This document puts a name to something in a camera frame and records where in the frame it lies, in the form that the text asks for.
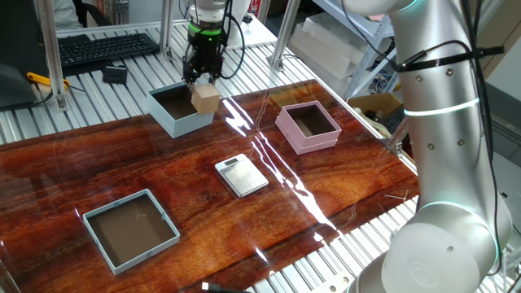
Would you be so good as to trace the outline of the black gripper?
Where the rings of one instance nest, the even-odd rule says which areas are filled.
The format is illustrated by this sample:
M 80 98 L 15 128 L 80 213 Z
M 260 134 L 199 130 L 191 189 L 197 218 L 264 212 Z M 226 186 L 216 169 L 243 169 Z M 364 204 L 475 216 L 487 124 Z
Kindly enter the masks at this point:
M 204 73 L 208 73 L 208 82 L 215 84 L 222 77 L 222 42 L 223 34 L 208 35 L 196 33 L 188 35 L 188 47 L 182 57 L 183 80 L 193 85 Z

